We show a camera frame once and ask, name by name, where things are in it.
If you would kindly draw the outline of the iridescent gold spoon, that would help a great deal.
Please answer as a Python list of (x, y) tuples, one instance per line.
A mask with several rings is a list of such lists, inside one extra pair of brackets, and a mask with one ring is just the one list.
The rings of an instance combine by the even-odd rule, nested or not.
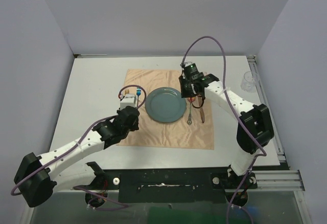
[(188, 119), (187, 119), (187, 124), (188, 125), (192, 125), (192, 107), (193, 107), (193, 102), (195, 101), (195, 97), (191, 97), (191, 98), (188, 98), (188, 102), (189, 102), (189, 105), (190, 105), (190, 108), (189, 108), (189, 115), (188, 115)]

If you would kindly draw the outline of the copper table knife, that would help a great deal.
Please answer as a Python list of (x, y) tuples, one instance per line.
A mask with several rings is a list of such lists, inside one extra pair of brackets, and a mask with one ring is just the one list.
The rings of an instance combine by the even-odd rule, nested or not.
[(201, 122), (204, 123), (205, 122), (205, 113), (203, 110), (203, 105), (204, 105), (204, 101), (201, 97), (198, 97), (198, 104), (199, 104), (199, 111), (200, 111), (200, 118), (201, 118)]

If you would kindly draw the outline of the blue fork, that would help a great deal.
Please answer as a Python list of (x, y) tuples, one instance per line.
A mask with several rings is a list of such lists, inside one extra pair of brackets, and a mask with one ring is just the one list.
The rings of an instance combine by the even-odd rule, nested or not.
[(137, 104), (136, 105), (137, 106), (139, 104), (139, 97), (140, 97), (141, 93), (142, 93), (142, 90), (140, 88), (137, 88), (136, 89), (136, 96), (137, 96)]

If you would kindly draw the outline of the teal round plate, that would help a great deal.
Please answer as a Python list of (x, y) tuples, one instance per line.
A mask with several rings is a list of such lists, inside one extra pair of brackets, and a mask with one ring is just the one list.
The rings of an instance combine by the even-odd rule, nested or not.
[(155, 122), (170, 124), (183, 117), (186, 111), (186, 101), (177, 89), (160, 87), (147, 96), (145, 110)]

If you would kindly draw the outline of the gold fork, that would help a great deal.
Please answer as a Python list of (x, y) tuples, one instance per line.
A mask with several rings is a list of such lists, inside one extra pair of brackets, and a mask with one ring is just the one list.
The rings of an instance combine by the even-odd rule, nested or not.
[(129, 93), (130, 93), (130, 91), (128, 88), (124, 90), (124, 95), (129, 94)]

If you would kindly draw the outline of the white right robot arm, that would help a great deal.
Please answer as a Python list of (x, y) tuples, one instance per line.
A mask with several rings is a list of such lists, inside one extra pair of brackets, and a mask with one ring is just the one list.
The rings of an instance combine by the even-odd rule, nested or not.
[(214, 102), (238, 123), (237, 151), (227, 175), (228, 183), (238, 188), (245, 183), (245, 174), (256, 159), (267, 155), (264, 147), (274, 138), (269, 108), (265, 104), (251, 103), (233, 92), (226, 84), (226, 66), (223, 67), (222, 79), (198, 71), (193, 62), (182, 62), (180, 66), (179, 83), (183, 98), (200, 96), (202, 101)]

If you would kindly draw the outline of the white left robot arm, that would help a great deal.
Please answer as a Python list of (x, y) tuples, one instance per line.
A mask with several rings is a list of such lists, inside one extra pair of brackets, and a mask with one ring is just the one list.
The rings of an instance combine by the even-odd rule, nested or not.
[(25, 155), (14, 177), (11, 195), (22, 195), (29, 207), (47, 201), (54, 192), (77, 185), (90, 185), (97, 189), (104, 183), (104, 175), (88, 169), (78, 170), (74, 176), (62, 172), (83, 158), (105, 150), (125, 139), (129, 132), (138, 130), (139, 111), (127, 106), (117, 115), (94, 122), (82, 137), (53, 151), (36, 156)]

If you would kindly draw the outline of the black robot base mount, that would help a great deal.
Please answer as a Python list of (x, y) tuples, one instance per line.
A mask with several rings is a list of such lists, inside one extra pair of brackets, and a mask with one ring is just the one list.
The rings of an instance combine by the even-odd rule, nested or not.
[(227, 192), (256, 189), (254, 173), (237, 176), (226, 167), (100, 170), (87, 190), (118, 191), (118, 201), (134, 203), (225, 203)]

